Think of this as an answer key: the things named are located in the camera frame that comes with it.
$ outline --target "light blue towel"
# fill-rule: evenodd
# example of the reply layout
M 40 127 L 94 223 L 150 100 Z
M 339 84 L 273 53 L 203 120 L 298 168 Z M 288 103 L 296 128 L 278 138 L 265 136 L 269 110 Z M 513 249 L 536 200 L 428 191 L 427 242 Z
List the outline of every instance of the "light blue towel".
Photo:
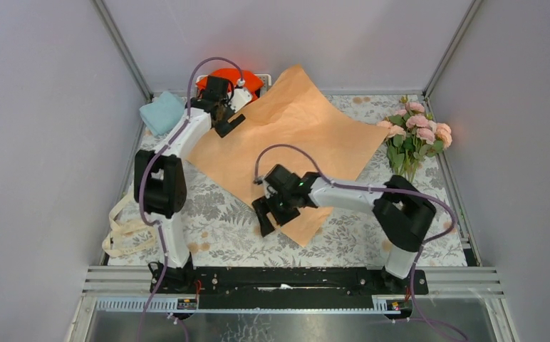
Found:
M 185 111 L 185 102 L 179 96 L 165 91 L 153 103 L 141 107 L 141 119 L 153 135 L 162 135 L 173 129 Z

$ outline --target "orange paper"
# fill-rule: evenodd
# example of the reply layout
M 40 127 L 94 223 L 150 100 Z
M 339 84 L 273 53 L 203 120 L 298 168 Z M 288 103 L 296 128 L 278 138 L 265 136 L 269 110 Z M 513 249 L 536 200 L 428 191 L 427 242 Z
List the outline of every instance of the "orange paper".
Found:
M 271 89 L 242 109 L 246 120 L 220 138 L 211 130 L 188 160 L 247 205 L 264 196 L 252 183 L 256 158 L 266 147 L 287 143 L 310 154 L 330 177 L 354 180 L 386 138 L 388 130 L 354 121 L 324 98 L 301 66 L 284 71 Z M 275 164 L 302 177 L 314 171 L 300 153 L 276 148 L 261 159 L 259 175 Z M 303 208 L 281 231 L 305 247 L 331 208 Z

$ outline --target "floral tablecloth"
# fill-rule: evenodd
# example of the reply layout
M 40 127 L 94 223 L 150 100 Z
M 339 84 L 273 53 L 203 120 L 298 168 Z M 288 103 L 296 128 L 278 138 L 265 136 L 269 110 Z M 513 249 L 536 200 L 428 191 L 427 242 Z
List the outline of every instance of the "floral tablecloth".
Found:
M 400 108 L 399 95 L 334 95 L 327 98 L 351 118 L 370 124 L 376 124 Z M 410 97 L 410 100 L 417 100 L 417 97 Z M 161 138 L 153 137 L 146 131 L 140 147 L 151 149 Z M 391 243 L 373 215 L 334 209 L 311 243 L 303 248 L 279 231 L 261 237 L 258 220 L 251 207 L 187 161 L 184 161 L 183 168 L 187 202 L 182 210 L 182 223 L 194 265 L 382 266 L 386 261 Z M 385 182 L 391 175 L 386 147 L 380 146 L 357 181 Z M 434 158 L 428 158 L 417 171 L 414 186 L 447 202 L 445 183 Z M 138 217 L 138 204 L 132 203 L 123 210 L 120 220 Z M 449 216 L 443 209 L 437 209 L 428 236 L 441 232 L 449 224 Z M 147 232 L 142 232 L 128 237 L 125 243 L 132 246 L 148 238 Z M 162 258 L 161 247 L 156 244 L 142 252 L 109 258 L 108 264 L 138 266 Z M 427 244 L 418 265 L 466 266 L 459 234 L 453 232 Z

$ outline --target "red object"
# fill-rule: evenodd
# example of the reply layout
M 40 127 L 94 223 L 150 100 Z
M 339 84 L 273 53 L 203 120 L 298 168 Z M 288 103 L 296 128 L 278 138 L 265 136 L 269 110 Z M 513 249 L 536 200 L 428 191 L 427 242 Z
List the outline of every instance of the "red object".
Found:
M 258 96 L 256 96 L 256 91 L 262 88 L 264 83 L 260 80 L 260 78 L 258 78 L 256 75 L 248 70 L 242 70 L 242 73 L 244 74 L 244 81 L 246 81 L 244 87 L 248 88 L 248 90 L 252 94 L 252 101 L 254 101 L 258 98 Z M 220 78 L 226 78 L 227 80 L 233 82 L 234 85 L 236 85 L 237 80 L 239 80 L 239 71 L 235 68 L 219 69 L 211 73 L 210 75 Z M 206 88 L 206 82 L 207 78 L 204 77 L 199 80 L 199 82 L 195 83 L 197 85 L 197 89 L 204 90 Z

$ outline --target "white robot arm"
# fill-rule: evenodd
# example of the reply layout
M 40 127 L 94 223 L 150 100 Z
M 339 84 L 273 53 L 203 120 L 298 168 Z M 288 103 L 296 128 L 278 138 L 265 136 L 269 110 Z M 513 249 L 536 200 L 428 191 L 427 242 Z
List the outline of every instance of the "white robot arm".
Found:
M 298 208 L 301 207 L 336 207 L 374 214 L 393 243 L 384 269 L 397 279 L 407 278 L 436 214 L 432 203 L 423 198 L 371 192 L 365 185 L 348 180 L 327 182 L 315 172 L 307 172 L 300 178 L 281 165 L 275 165 L 259 182 L 264 186 L 265 195 L 254 201 L 252 207 L 259 218 L 263 236 L 274 230 L 266 215 L 268 213 L 278 225 L 299 216 Z M 401 176 L 393 176 L 379 187 L 417 192 Z
M 243 115 L 230 122 L 228 119 L 252 99 L 246 88 L 235 88 L 231 97 L 231 93 L 227 92 L 228 85 L 223 78 L 208 76 L 206 90 L 201 98 L 192 100 L 189 115 L 181 119 L 153 150 L 140 150 L 135 156 L 135 200 L 139 202 L 144 170 L 156 151 L 166 147 L 151 170 L 154 174 L 163 171 L 162 177 L 148 175 L 143 202 L 145 212 L 151 214 L 151 220 L 157 220 L 162 225 L 169 267 L 183 267 L 190 255 L 180 213 L 187 198 L 182 161 L 212 128 L 223 138 L 238 126 L 245 119 Z

